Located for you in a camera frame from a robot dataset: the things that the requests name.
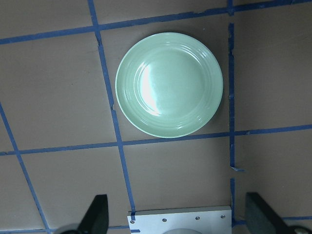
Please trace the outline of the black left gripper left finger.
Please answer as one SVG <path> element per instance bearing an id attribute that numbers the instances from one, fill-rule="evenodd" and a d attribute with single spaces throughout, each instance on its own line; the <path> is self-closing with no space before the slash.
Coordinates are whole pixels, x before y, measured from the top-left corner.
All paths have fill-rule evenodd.
<path id="1" fill-rule="evenodd" d="M 78 224 L 57 229 L 58 234 L 106 234 L 108 232 L 108 197 L 96 195 Z"/>

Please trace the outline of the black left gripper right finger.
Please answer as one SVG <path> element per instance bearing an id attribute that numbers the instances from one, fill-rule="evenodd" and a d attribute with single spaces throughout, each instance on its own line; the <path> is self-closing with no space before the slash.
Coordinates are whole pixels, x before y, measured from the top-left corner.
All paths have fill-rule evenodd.
<path id="1" fill-rule="evenodd" d="M 271 206 L 256 192 L 245 195 L 245 222 L 252 234 L 310 234 L 311 229 L 287 225 Z"/>

